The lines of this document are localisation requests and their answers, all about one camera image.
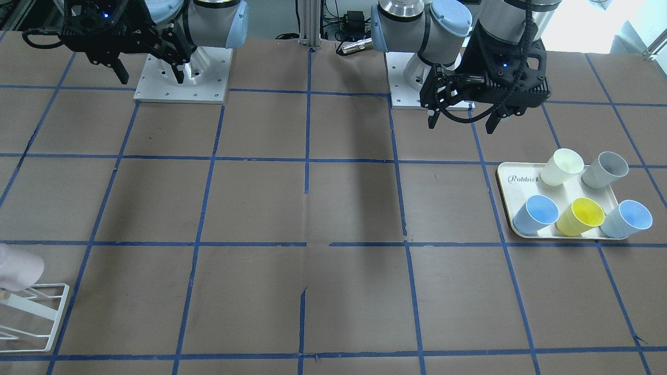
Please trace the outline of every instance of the plastic cup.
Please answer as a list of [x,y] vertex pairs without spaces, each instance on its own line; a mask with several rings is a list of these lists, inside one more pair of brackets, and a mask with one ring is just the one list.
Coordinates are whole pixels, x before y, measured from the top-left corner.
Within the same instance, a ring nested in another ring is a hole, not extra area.
[[578,175],[582,170],[584,170],[582,157],[571,149],[560,148],[542,168],[540,179],[547,185],[558,186]]
[[628,174],[628,162],[611,151],[598,155],[598,159],[586,168],[582,181],[593,189],[602,189],[617,179]]
[[532,196],[516,213],[512,223],[523,234],[533,234],[558,220],[558,206],[546,196]]
[[625,238],[651,228],[653,216],[643,204],[625,200],[607,215],[600,229],[611,238]]
[[30,288],[44,272],[44,260],[35,254],[0,244],[0,288],[19,292]]
[[592,199],[577,198],[563,212],[556,227],[568,237],[579,236],[604,223],[602,207]]

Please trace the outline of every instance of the blue cup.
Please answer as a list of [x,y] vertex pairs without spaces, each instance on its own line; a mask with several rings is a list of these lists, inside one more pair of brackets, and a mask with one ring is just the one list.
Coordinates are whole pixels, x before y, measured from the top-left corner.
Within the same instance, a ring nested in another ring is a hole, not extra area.
[[653,216],[648,208],[639,202],[625,200],[607,215],[600,229],[608,237],[625,238],[630,234],[651,228],[651,225],[653,225]]
[[532,196],[516,213],[512,223],[522,234],[533,234],[558,221],[558,206],[546,196]]

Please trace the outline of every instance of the blue tape line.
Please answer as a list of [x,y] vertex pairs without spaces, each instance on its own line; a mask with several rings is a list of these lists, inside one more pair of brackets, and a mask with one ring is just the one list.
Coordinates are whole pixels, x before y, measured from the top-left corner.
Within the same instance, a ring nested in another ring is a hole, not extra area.
[[305,291],[301,293],[299,304],[299,360],[297,365],[297,374],[303,375],[303,347],[305,346]]
[[304,248],[305,242],[206,242],[201,241],[201,246],[217,247],[257,247],[257,248],[276,248],[280,246]]
[[312,95],[332,95],[332,96],[377,96],[387,97],[388,93],[338,93],[332,91],[312,91],[310,85],[308,90],[276,90],[276,89],[239,89],[233,88],[230,91],[245,92],[245,93],[290,93],[290,94],[312,94]]
[[546,107],[544,104],[542,104],[542,111],[544,112],[544,117],[546,118],[546,122],[549,124],[549,129],[551,129],[551,134],[554,136],[554,141],[556,142],[556,147],[560,147],[560,141],[558,140],[558,136],[556,135],[556,129],[554,129],[554,124],[551,122],[551,117],[549,117],[549,113],[546,110]]
[[[468,117],[472,118],[472,110],[468,110]],[[498,227],[498,234],[500,235],[500,242],[502,243],[503,253],[505,253],[505,261],[507,261],[508,269],[510,270],[510,277],[512,278],[512,285],[514,286],[514,293],[516,295],[516,300],[519,304],[519,311],[521,311],[521,319],[524,322],[524,329],[526,330],[526,338],[528,339],[528,347],[530,349],[530,356],[533,359],[533,366],[535,367],[536,375],[541,375],[540,365],[538,364],[538,357],[535,353],[535,344],[533,343],[533,335],[530,331],[530,325],[528,324],[528,315],[526,314],[526,308],[524,306],[523,298],[521,297],[521,291],[519,290],[519,283],[516,279],[516,274],[514,272],[514,266],[512,265],[512,259],[510,257],[510,251],[508,250],[507,243],[505,242],[505,235],[502,232],[502,225],[500,223],[500,215],[498,214],[498,208],[496,207],[496,199],[494,198],[494,193],[491,189],[491,180],[489,179],[489,173],[486,170],[486,162],[484,160],[484,154],[482,153],[482,144],[480,142],[480,137],[477,134],[477,129],[475,123],[471,123],[470,127],[472,128],[473,136],[475,137],[475,143],[477,145],[477,151],[480,155],[480,162],[482,163],[482,172],[484,173],[484,179],[486,181],[486,187],[488,188],[489,199],[491,200],[491,208],[494,211],[494,217],[496,219],[496,226]]]
[[568,353],[627,353],[637,352],[635,346],[600,346],[595,348],[549,348],[535,349],[538,354],[568,354]]
[[55,90],[58,86],[44,86],[44,85],[0,85],[0,89],[43,89]]
[[388,97],[388,93],[336,93],[332,91],[311,91],[313,95],[332,95],[332,96],[376,96]]
[[159,160],[210,160],[210,156],[172,156],[172,155],[124,155],[123,159],[159,159]]
[[247,157],[247,156],[216,156],[215,160],[225,161],[283,161],[283,162],[299,162],[303,163],[304,158],[301,157]]
[[58,157],[63,159],[115,159],[118,155],[93,153],[28,153],[25,157]]
[[[667,352],[667,346],[643,346],[643,352]],[[537,354],[573,354],[573,353],[633,353],[638,352],[636,346],[597,346],[583,348],[536,348]],[[458,356],[514,356],[530,354],[529,349],[490,349],[490,350],[428,350],[424,357],[458,357]],[[317,354],[300,353],[232,353],[232,354],[182,354],[184,360],[290,360],[297,358],[395,358],[417,357],[416,351],[402,352],[325,352]],[[74,355],[14,355],[0,356],[0,362],[56,362],[116,360],[116,361],[144,361],[144,360],[173,360],[174,354],[74,354]]]
[[609,282],[612,285],[612,289],[614,289],[614,294],[616,295],[616,299],[618,300],[618,305],[619,307],[621,307],[623,318],[625,318],[625,321],[628,325],[628,329],[630,330],[630,335],[632,335],[632,340],[634,341],[634,345],[638,349],[639,357],[642,359],[646,375],[651,375],[651,370],[648,368],[648,362],[646,361],[646,356],[642,351],[642,345],[639,343],[637,332],[634,330],[634,327],[632,326],[632,322],[630,321],[630,316],[628,315],[628,311],[625,308],[623,299],[621,299],[621,294],[618,291],[618,287],[616,286],[616,282],[614,281],[614,277],[612,276],[612,270],[611,268],[609,268],[609,263],[607,262],[607,258],[604,256],[604,252],[602,251],[602,245],[600,245],[600,243],[597,243],[597,246],[598,246],[598,253],[600,254],[600,258],[602,259],[602,264],[604,264],[604,270],[607,272],[607,276],[609,277]]
[[310,162],[314,163],[380,163],[380,164],[390,164],[393,163],[393,160],[386,159],[308,159]]
[[[76,53],[72,53],[72,56],[69,58],[69,62],[67,63],[67,66],[65,67],[65,71],[63,72],[63,75],[60,77],[60,81],[58,83],[58,87],[63,84],[63,81],[65,81],[65,77],[67,77],[67,73],[69,72],[69,68],[71,68],[72,63],[74,62],[74,58],[76,57]],[[53,106],[53,103],[55,102],[55,98],[58,96],[59,89],[56,88],[55,91],[53,92],[53,95],[51,96],[51,99],[49,100],[49,104],[47,104],[46,109],[44,110],[44,113],[42,113],[41,118],[39,119],[39,122],[37,123],[37,127],[35,128],[35,131],[33,131],[33,134],[30,136],[30,140],[28,141],[28,144],[25,146],[25,150],[23,150],[23,154],[21,156],[21,159],[19,159],[19,163],[16,165],[16,168],[14,168],[14,172],[12,173],[11,177],[9,178],[9,182],[7,183],[7,186],[5,187],[5,190],[2,193],[2,196],[0,196],[0,207],[5,203],[5,199],[7,199],[7,194],[9,194],[9,190],[11,189],[12,185],[14,184],[14,181],[16,180],[16,176],[19,174],[19,171],[21,170],[21,166],[23,165],[23,161],[25,160],[25,156],[28,154],[28,151],[30,150],[30,147],[32,147],[33,143],[35,142],[35,138],[37,137],[37,133],[39,133],[39,130],[41,129],[42,125],[44,124],[44,121],[46,120],[47,115],[49,114],[49,111],[51,110],[51,107]]]
[[494,349],[494,350],[430,350],[425,357],[466,357],[466,356],[515,356],[530,354],[529,349]]
[[[67,311],[65,312],[65,317],[63,318],[63,323],[61,325],[60,329],[60,334],[58,335],[58,339],[55,343],[55,348],[53,349],[53,355],[57,356],[60,353],[60,347],[63,343],[63,339],[65,337],[65,333],[67,331],[67,326],[69,324],[69,319],[72,315],[72,310],[74,307],[74,303],[76,302],[77,295],[79,293],[79,289],[81,287],[81,281],[83,280],[83,274],[86,269],[86,265],[88,263],[88,259],[90,258],[90,253],[93,248],[93,242],[95,241],[95,236],[97,235],[97,230],[99,229],[99,223],[102,221],[102,216],[104,214],[104,210],[106,208],[107,202],[109,201],[109,196],[111,195],[111,188],[113,187],[113,182],[116,179],[116,175],[118,172],[118,167],[120,166],[123,152],[125,151],[125,146],[127,146],[127,140],[129,139],[129,135],[132,132],[132,128],[134,126],[134,121],[137,118],[137,112],[139,111],[139,105],[140,102],[136,102],[135,107],[134,107],[134,112],[132,113],[132,117],[130,119],[129,125],[127,126],[127,131],[125,132],[125,137],[123,138],[123,143],[121,144],[121,148],[118,151],[118,155],[116,158],[116,162],[113,168],[113,171],[111,172],[111,177],[109,178],[109,183],[107,184],[107,190],[104,193],[104,198],[102,198],[101,205],[99,207],[99,211],[97,212],[97,217],[95,219],[95,225],[93,226],[93,231],[90,234],[90,238],[88,240],[88,246],[86,247],[86,251],[83,255],[83,259],[81,261],[81,267],[79,267],[79,274],[77,275],[77,281],[74,284],[74,288],[72,288],[72,293],[71,297],[69,299],[69,304],[67,305]],[[47,369],[46,375],[52,375],[53,373],[53,367],[55,365],[55,361],[52,360],[49,363],[49,367]]]
[[457,161],[457,160],[399,160],[400,164],[452,164],[452,165],[480,165],[478,161]]
[[410,246],[406,247],[406,260],[408,261],[408,277],[410,278],[410,294],[412,297],[412,314],[415,320],[415,333],[417,336],[417,355],[422,375],[426,375],[426,362],[424,361],[424,345],[422,344],[422,326],[419,319],[419,306],[417,304],[417,288],[415,287],[415,275],[412,267],[412,253]]
[[614,103],[622,107],[667,107],[667,104],[642,104],[642,103]]
[[80,87],[80,86],[63,86],[63,90],[82,90],[82,91],[136,91],[136,87]]
[[31,241],[31,240],[0,240],[0,244],[7,245],[59,245],[59,246],[85,246],[88,241]]
[[392,99],[389,95],[387,95],[387,111],[389,115],[389,128],[392,130],[392,152],[394,153],[394,169],[396,170],[396,185],[398,187],[398,207],[401,211],[401,226],[403,227],[403,236],[405,237],[408,235],[408,224],[406,223],[406,209],[403,205],[403,187],[401,185],[401,168],[398,162],[394,117],[392,116]]
[[305,105],[305,165],[303,167],[303,193],[310,191],[310,123],[311,123],[311,105],[313,99],[313,53],[314,48],[308,49],[308,83],[307,97]]
[[161,241],[94,241],[93,246],[163,246],[186,247],[194,246],[194,242],[161,242]]
[[215,131],[215,142],[213,143],[213,151],[211,152],[209,171],[206,177],[206,187],[204,188],[204,197],[201,203],[201,214],[199,215],[199,225],[197,227],[197,237],[195,239],[195,247],[192,251],[192,270],[187,282],[187,292],[185,294],[185,303],[183,306],[183,316],[181,319],[181,328],[179,329],[178,341],[176,344],[176,357],[173,361],[172,374],[178,374],[178,368],[181,360],[181,352],[183,351],[183,340],[185,339],[185,328],[187,326],[187,317],[190,310],[190,302],[192,301],[192,289],[195,284],[195,275],[197,272],[197,261],[199,259],[199,247],[201,246],[201,233],[204,229],[204,221],[206,219],[206,208],[208,206],[208,198],[211,192],[211,181],[213,180],[213,170],[215,169],[215,155],[220,143],[220,134],[222,132],[222,123],[225,118],[225,106],[220,108],[220,116],[218,117],[217,130]]
[[639,152],[639,149],[637,148],[636,143],[634,143],[634,140],[632,139],[632,136],[630,135],[630,132],[628,131],[628,127],[626,126],[625,122],[623,121],[623,118],[621,117],[620,113],[618,113],[618,108],[616,108],[616,104],[614,104],[614,102],[612,101],[612,97],[609,95],[609,92],[607,91],[607,88],[602,83],[602,79],[600,78],[600,75],[598,75],[598,71],[593,66],[593,61],[591,61],[591,59],[590,59],[590,57],[588,56],[587,53],[585,53],[584,55],[586,56],[586,60],[588,61],[588,65],[590,65],[590,68],[593,70],[593,74],[595,74],[595,78],[598,79],[598,83],[600,84],[600,87],[602,87],[602,91],[604,91],[604,95],[606,95],[607,99],[609,99],[609,102],[611,103],[612,108],[614,109],[614,113],[616,114],[616,117],[618,118],[618,121],[621,123],[621,127],[623,128],[623,131],[625,131],[625,134],[628,136],[628,140],[630,141],[630,144],[632,144],[632,148],[637,153],[637,157],[639,157],[639,161],[645,167],[644,169],[646,170],[646,174],[648,174],[648,178],[651,180],[651,183],[653,183],[653,187],[655,188],[656,192],[658,193],[658,196],[660,197],[660,200],[662,201],[662,205],[665,208],[667,208],[667,201],[665,200],[665,197],[662,195],[662,192],[660,191],[660,188],[658,187],[658,184],[656,183],[656,180],[653,178],[653,175],[651,174],[651,171],[648,168],[646,168],[646,162],[644,161],[644,158],[642,157],[642,154]]
[[602,101],[569,101],[569,100],[547,100],[549,104],[579,104],[579,105],[611,105]]
[[242,93],[297,93],[297,94],[308,93],[308,91],[302,91],[302,90],[272,90],[272,89],[229,89],[229,90]]

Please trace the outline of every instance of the white mounting plate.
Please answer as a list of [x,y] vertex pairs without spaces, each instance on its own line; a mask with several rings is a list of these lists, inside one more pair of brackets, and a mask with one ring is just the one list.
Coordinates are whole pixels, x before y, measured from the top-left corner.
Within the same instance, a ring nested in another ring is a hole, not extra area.
[[211,58],[211,66],[205,73],[178,84],[171,69],[164,69],[162,60],[148,55],[141,78],[134,93],[134,100],[150,103],[208,103],[223,104],[229,80],[233,50],[215,47],[204,48]]
[[[392,108],[396,109],[423,109],[420,105],[419,91],[408,85],[403,76],[408,61],[414,53],[411,52],[387,52],[387,77],[389,89],[392,93]],[[456,105],[447,107],[450,111],[467,111],[475,108],[475,103],[462,101]]]

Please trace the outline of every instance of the white tray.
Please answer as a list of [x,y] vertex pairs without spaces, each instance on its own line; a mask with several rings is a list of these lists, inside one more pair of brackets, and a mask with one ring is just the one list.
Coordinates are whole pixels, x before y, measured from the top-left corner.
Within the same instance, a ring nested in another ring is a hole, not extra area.
[[590,198],[598,202],[605,214],[609,214],[618,201],[610,186],[604,189],[592,189],[581,180],[581,174],[565,181],[559,186],[549,186],[540,180],[540,171],[544,163],[502,163],[498,166],[498,183],[500,193],[505,203],[505,210],[510,227],[523,238],[560,238],[564,240],[623,240],[624,238],[610,238],[600,228],[593,228],[581,234],[581,236],[568,237],[552,224],[538,230],[536,236],[526,236],[514,227],[512,222],[514,216],[526,203],[526,200],[536,194],[548,196],[558,206],[558,212],[562,214],[565,209],[577,198]]

